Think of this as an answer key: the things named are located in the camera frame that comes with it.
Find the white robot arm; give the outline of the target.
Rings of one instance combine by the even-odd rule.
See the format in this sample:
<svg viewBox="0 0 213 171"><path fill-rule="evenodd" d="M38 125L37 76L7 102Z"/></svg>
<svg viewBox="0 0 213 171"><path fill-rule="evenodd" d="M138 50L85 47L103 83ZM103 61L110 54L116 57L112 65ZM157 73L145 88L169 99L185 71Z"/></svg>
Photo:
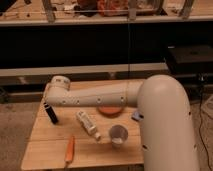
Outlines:
<svg viewBox="0 0 213 171"><path fill-rule="evenodd" d="M143 116L145 171L200 171L189 99L169 75L80 90L72 90L67 77L55 76L44 99L59 107L135 107Z"/></svg>

